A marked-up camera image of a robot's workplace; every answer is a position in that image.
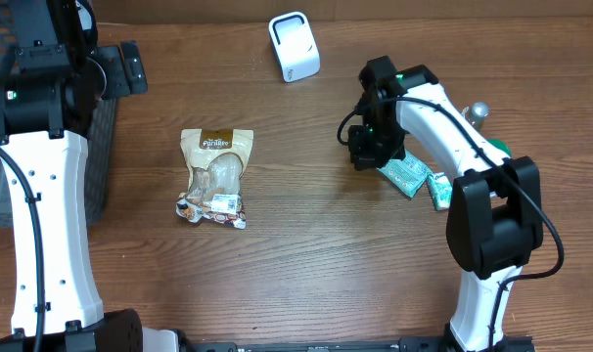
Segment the small teal tissue pack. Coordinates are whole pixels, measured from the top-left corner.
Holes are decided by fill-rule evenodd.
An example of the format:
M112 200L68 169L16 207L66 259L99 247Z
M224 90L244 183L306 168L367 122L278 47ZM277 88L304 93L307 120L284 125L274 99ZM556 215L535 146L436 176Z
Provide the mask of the small teal tissue pack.
M445 173L430 173L427 183L435 210L447 210L452 197L452 185Z

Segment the clear bottle silver cap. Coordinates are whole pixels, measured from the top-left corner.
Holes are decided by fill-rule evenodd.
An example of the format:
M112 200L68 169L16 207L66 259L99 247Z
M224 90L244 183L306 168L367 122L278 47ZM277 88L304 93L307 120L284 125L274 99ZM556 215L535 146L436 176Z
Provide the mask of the clear bottle silver cap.
M489 107L484 102L475 102L462 110L465 119L478 131L489 117Z

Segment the brown white snack bag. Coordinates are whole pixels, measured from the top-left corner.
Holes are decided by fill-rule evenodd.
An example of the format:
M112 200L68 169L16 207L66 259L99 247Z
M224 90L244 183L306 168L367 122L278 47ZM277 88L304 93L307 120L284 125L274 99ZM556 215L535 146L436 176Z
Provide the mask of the brown white snack bag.
M188 189L180 197L208 207L217 194L237 195L253 139L252 130L182 130L180 147L190 176Z

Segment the green lid Knorr jar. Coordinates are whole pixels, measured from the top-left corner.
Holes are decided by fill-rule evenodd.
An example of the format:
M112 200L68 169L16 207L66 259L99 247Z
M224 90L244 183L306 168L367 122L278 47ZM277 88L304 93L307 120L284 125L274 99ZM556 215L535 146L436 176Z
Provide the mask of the green lid Knorr jar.
M505 142L503 142L499 139L488 139L488 142L496 149L505 153L508 157L512 157L511 149L508 147L508 145Z

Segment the colourful snack packet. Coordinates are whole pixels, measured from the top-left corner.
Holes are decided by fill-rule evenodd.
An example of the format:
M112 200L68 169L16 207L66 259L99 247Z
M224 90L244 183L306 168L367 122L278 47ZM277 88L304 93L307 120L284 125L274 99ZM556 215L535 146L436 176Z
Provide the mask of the colourful snack packet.
M235 194L216 194L210 201L194 203L186 198L176 202L176 214L191 223L213 221L236 229L247 226L242 197Z

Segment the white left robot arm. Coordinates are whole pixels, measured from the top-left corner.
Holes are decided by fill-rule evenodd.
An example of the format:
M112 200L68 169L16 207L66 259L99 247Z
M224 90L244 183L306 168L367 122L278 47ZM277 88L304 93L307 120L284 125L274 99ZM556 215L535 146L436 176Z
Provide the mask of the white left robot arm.
M148 89L132 41L102 47L87 1L12 1L17 41L0 66L0 159L17 266L0 351L182 351L175 330L106 312L91 267L85 211L88 135L105 100Z

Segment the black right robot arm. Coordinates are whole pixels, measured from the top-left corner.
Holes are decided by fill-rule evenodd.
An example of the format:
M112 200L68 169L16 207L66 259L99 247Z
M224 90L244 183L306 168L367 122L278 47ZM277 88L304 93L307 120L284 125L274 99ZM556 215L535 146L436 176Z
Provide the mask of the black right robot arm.
M529 337L502 328L514 283L555 275L565 251L541 207L540 175L527 156L511 158L489 143L449 101L424 65L397 69L389 57L367 62L363 93L341 123L338 140L357 170L406 157L414 136L452 185L446 240L462 270L457 307L441 337L402 337L401 351L532 351Z

